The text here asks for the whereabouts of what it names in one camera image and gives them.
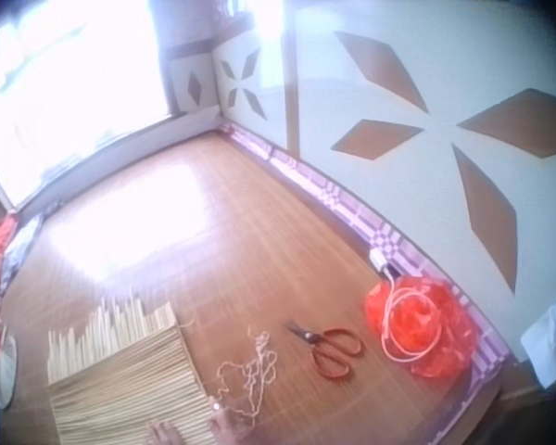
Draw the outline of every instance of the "white rope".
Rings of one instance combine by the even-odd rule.
[[[441,324],[439,323],[438,329],[436,330],[435,338],[433,338],[433,341],[426,349],[418,352],[412,352],[409,350],[405,350],[398,343],[395,336],[393,335],[393,332],[389,328],[389,318],[391,317],[394,308],[398,306],[401,301],[403,301],[404,299],[408,299],[410,297],[417,297],[418,299],[421,299],[426,304],[428,304],[432,310],[436,310],[437,307],[432,300],[430,300],[423,292],[420,292],[418,290],[410,289],[408,287],[402,287],[400,289],[394,290],[395,283],[393,277],[391,276],[387,268],[384,269],[384,272],[385,275],[387,276],[387,279],[389,280],[390,288],[389,288],[389,295],[387,296],[387,300],[385,302],[385,309],[383,312],[383,332],[381,333],[381,346],[383,347],[383,352],[387,357],[389,357],[389,359],[391,359],[394,362],[399,362],[399,363],[416,362],[417,360],[420,360],[422,357],[424,357],[431,350],[433,350],[433,348],[438,344],[438,341],[441,338],[441,330],[442,330]],[[386,340],[388,339],[391,339],[393,344],[396,345],[396,348],[398,348],[402,353],[404,353],[408,357],[401,359],[399,357],[392,355],[391,352],[389,352],[389,350],[387,349]]]
[[[256,357],[246,364],[236,364],[233,362],[223,362],[216,372],[216,376],[222,381],[222,387],[218,390],[218,401],[221,401],[225,394],[228,394],[229,388],[224,380],[223,369],[225,367],[237,368],[241,370],[241,374],[246,379],[243,389],[248,393],[250,411],[228,407],[227,409],[234,413],[239,413],[244,417],[251,419],[253,428],[256,424],[256,417],[259,415],[261,403],[263,401],[263,391],[271,382],[276,379],[276,368],[274,365],[278,360],[278,354],[273,350],[268,350],[270,334],[262,332],[257,337],[251,336],[251,327],[247,329],[247,336],[255,340]],[[259,396],[254,400],[256,386],[259,386]]]

